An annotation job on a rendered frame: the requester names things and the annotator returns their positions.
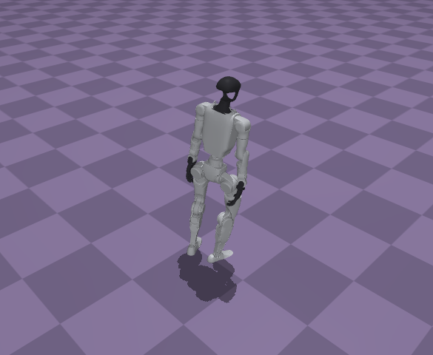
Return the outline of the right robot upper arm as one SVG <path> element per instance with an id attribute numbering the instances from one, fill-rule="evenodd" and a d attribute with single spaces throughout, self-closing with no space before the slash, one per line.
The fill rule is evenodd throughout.
<path id="1" fill-rule="evenodd" d="M 240 115 L 235 117 L 235 130 L 237 131 L 237 149 L 235 150 L 235 157 L 238 160 L 243 160 L 244 153 L 246 150 L 248 140 L 249 140 L 249 131 L 251 129 L 251 123 L 248 119 L 241 117 Z"/>

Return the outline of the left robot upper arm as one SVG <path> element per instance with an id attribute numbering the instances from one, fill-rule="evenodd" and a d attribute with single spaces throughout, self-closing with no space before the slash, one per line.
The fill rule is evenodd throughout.
<path id="1" fill-rule="evenodd" d="M 202 140 L 202 130 L 203 130 L 203 122 L 204 122 L 204 111 L 206 107 L 209 105 L 209 102 L 203 102 L 195 108 L 196 116 L 195 116 L 195 130 L 193 132 L 193 137 L 198 140 Z"/>

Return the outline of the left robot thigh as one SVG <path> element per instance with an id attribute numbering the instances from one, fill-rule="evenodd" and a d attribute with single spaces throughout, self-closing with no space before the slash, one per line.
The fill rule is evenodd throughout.
<path id="1" fill-rule="evenodd" d="M 207 193 L 207 185 L 209 180 L 207 180 L 205 177 L 202 176 L 202 166 L 205 161 L 199 161 L 197 162 L 192 168 L 191 168 L 191 174 L 194 177 L 193 178 L 193 184 L 194 184 L 194 190 L 195 190 L 195 205 L 193 209 L 193 214 L 195 215 L 202 215 L 205 211 L 205 197 Z"/>

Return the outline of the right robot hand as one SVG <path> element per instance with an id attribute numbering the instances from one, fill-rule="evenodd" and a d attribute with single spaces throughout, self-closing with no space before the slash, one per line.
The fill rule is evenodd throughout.
<path id="1" fill-rule="evenodd" d="M 239 197 L 241 196 L 242 191 L 245 190 L 245 187 L 244 187 L 244 188 L 243 188 L 243 187 L 244 187 L 244 182 L 243 182 L 243 181 L 240 181 L 240 182 L 238 183 L 238 185 L 236 186 L 236 188 L 238 189 L 238 190 L 237 190 L 237 193 L 234 194 L 234 196 L 233 196 L 233 197 L 235 197 L 235 199 L 232 200 L 232 201 L 228 200 L 229 203 L 227 203 L 227 206 L 233 206 L 233 205 L 235 204 L 235 202 L 236 202 L 236 201 L 239 199 Z"/>

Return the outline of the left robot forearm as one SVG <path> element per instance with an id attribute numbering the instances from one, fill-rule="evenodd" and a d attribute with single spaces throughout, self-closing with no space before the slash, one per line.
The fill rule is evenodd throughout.
<path id="1" fill-rule="evenodd" d="M 193 134 L 192 134 L 191 142 L 190 143 L 191 143 L 191 146 L 190 146 L 190 149 L 189 149 L 189 155 L 188 155 L 188 157 L 189 156 L 192 157 L 192 159 L 193 159 L 192 162 L 194 163 L 198 159 L 198 153 L 199 153 L 199 149 L 200 149 L 200 145 L 201 145 L 201 140 L 195 139 L 193 137 Z"/>

